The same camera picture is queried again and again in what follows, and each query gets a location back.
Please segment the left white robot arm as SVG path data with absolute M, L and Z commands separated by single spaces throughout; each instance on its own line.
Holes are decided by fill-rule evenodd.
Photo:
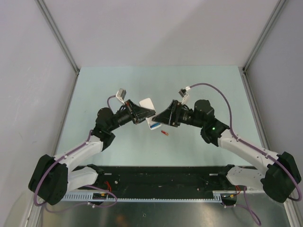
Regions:
M 105 178 L 99 167 L 87 165 L 80 170 L 76 168 L 89 157 L 107 149 L 115 139 L 114 130 L 129 122 L 140 124 L 155 114 L 150 98 L 141 100 L 138 105 L 127 100 L 116 113 L 108 107 L 101 108 L 94 129 L 90 130 L 83 143 L 63 154 L 40 157 L 28 185 L 34 193 L 34 204 L 40 206 L 37 199 L 41 198 L 44 203 L 55 205 L 75 189 L 101 188 Z

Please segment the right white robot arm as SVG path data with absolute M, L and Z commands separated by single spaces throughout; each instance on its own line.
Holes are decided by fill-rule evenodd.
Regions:
M 153 117 L 153 121 L 172 127 L 182 123 L 198 127 L 207 144 L 226 149 L 254 166 L 254 169 L 227 166 L 218 178 L 218 184 L 224 190 L 234 185 L 261 189 L 271 199 L 283 203 L 302 180 L 291 154 L 278 154 L 244 141 L 230 126 L 215 118 L 208 100 L 196 101 L 193 109 L 173 100 L 166 110 Z

